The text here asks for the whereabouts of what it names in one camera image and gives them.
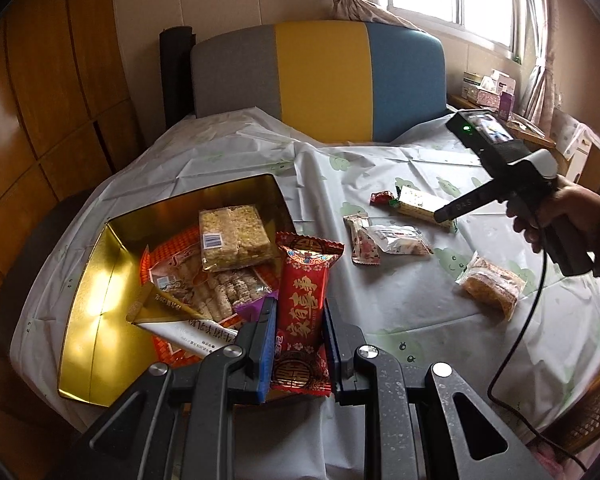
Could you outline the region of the person's right hand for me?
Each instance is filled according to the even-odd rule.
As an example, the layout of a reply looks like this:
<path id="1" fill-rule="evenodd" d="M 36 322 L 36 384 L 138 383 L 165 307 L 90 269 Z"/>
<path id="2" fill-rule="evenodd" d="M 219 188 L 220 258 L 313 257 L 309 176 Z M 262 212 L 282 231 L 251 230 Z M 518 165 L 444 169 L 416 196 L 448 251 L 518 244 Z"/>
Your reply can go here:
<path id="1" fill-rule="evenodd" d="M 586 237 L 588 251 L 592 252 L 600 227 L 600 194 L 559 177 L 557 191 L 539 206 L 535 220 L 516 214 L 512 203 L 507 204 L 506 216 L 513 219 L 514 231 L 524 236 L 536 254 L 542 249 L 541 229 L 561 216 L 566 216 Z"/>

